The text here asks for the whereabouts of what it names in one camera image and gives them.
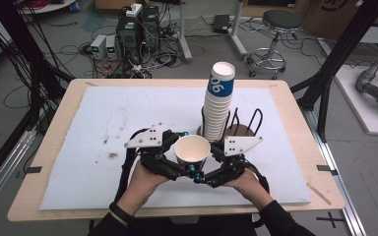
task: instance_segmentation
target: black sleeve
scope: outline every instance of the black sleeve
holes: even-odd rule
[[[263,218],[263,221],[272,236],[315,235],[296,223],[276,201],[272,201],[269,205],[264,207],[259,214]]]
[[[108,213],[88,236],[124,236],[127,227]]]

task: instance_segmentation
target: power supply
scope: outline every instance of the power supply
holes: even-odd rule
[[[106,35],[98,35],[91,44],[91,50],[95,60],[102,60],[106,55]]]
[[[116,41],[115,35],[108,35],[106,37],[106,53],[108,60],[115,61],[118,60],[119,53],[118,43]]]

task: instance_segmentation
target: cardboard box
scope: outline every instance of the cardboard box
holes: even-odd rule
[[[356,0],[296,0],[295,12],[303,16],[306,34],[339,39],[358,11]]]
[[[306,34],[339,39],[358,10],[356,1],[310,1],[303,19]]]

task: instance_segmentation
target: stacked paper cups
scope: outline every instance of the stacked paper cups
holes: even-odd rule
[[[235,68],[227,62],[214,65],[205,93],[204,119],[201,134],[209,142],[218,141],[225,129],[234,87]]]

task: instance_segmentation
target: stool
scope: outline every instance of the stool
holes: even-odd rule
[[[293,37],[296,37],[294,33],[302,27],[302,18],[290,11],[269,10],[263,14],[262,22],[267,28],[275,31],[276,35],[270,48],[259,48],[248,55],[247,64],[253,64],[249,76],[255,77],[256,71],[254,69],[259,66],[274,70],[275,74],[272,76],[272,80],[275,80],[278,78],[278,71],[284,72],[286,70],[286,59],[279,51],[275,50],[279,36],[282,33],[292,33]]]

